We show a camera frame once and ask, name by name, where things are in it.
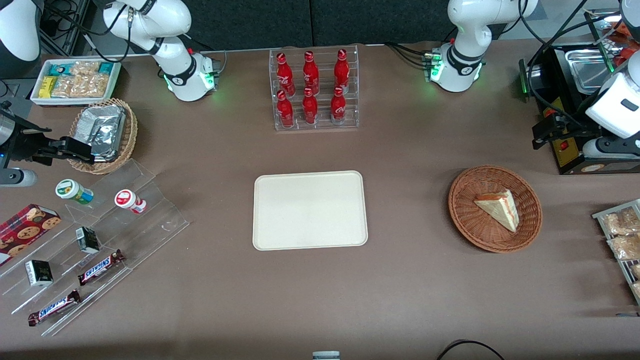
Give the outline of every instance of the red glass bottle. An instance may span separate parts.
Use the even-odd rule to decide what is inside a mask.
[[[293,71],[287,63],[287,57],[284,53],[278,53],[276,55],[278,62],[278,82],[280,88],[284,90],[287,97],[292,97],[296,93],[296,85],[293,84]]]
[[[305,121],[307,124],[315,124],[318,115],[318,101],[316,100],[314,91],[310,86],[305,88],[305,98],[302,99],[302,108],[305,111]]]
[[[349,63],[347,62],[347,51],[345,49],[338,50],[338,62],[333,68],[335,76],[335,86],[342,88],[342,93],[349,92]]]
[[[309,86],[314,91],[314,95],[317,95],[320,92],[320,72],[312,51],[305,51],[305,66],[302,68],[302,73],[305,75],[305,86]]]
[[[344,110],[346,106],[347,102],[342,95],[342,88],[336,86],[333,90],[333,99],[331,99],[331,122],[333,122],[333,125],[344,124]]]
[[[283,90],[278,90],[278,116],[280,117],[280,122],[283,127],[290,128],[293,127],[293,106],[291,106],[291,101],[287,99],[287,95]]]

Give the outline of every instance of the aluminum foil package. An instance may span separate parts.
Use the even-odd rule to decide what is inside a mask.
[[[96,162],[116,160],[126,116],[118,105],[87,108],[80,114],[74,138],[91,145]]]

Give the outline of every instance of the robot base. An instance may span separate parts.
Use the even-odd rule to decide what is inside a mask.
[[[436,56],[431,60],[433,68],[429,73],[428,81],[450,92],[463,92],[478,78],[482,65],[480,64],[475,70],[469,68],[471,71],[467,75],[460,75],[447,59],[447,51],[450,47],[451,44],[444,44],[433,49],[433,54]]]
[[[216,89],[216,74],[213,61],[201,54],[192,54],[196,60],[196,71],[186,81],[184,85],[171,84],[166,76],[165,80],[169,86],[169,90],[182,101],[196,101],[207,95],[208,92]]]

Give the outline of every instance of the snickers bar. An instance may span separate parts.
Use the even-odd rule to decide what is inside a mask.
[[[109,268],[113,265],[124,260],[124,255],[120,252],[120,249],[116,250],[116,252],[112,252],[108,258],[102,260],[97,263],[94,267],[87,270],[84,274],[78,275],[78,280],[80,280],[80,286],[87,285],[89,282],[96,280],[100,275],[104,274]]]
[[[29,315],[29,326],[36,326],[40,322],[44,321],[49,316],[60,313],[63,309],[68,308],[71,305],[82,302],[80,294],[77,290],[71,291],[69,295],[54,302],[53,304],[45,307],[44,309],[32,313]]]

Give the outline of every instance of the round wicker basket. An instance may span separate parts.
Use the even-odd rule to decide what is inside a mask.
[[[122,129],[122,137],[120,139],[120,148],[118,149],[118,157],[116,160],[110,163],[94,163],[93,165],[89,165],[76,160],[69,160],[71,166],[82,172],[90,172],[91,174],[96,175],[104,175],[110,172],[113,172],[124,165],[125,162],[131,157],[133,153],[133,148],[136,145],[136,135],[138,135],[138,120],[136,119],[136,114],[131,111],[129,105],[119,99],[108,99],[105,101],[98,102],[96,104],[91,104],[87,108],[92,108],[96,106],[107,106],[107,105],[119,105],[124,108],[127,112],[127,118],[124,122],[124,129]],[[73,136],[76,132],[76,126],[78,124],[78,120],[80,119],[80,114],[76,116],[76,121],[71,125],[71,131],[69,131],[69,136]]]
[[[520,223],[515,233],[507,230],[474,200],[485,193],[511,190]],[[529,246],[542,227],[540,200],[527,181],[516,173],[493,165],[468,168],[451,185],[449,213],[464,237],[492,252],[514,252]]]

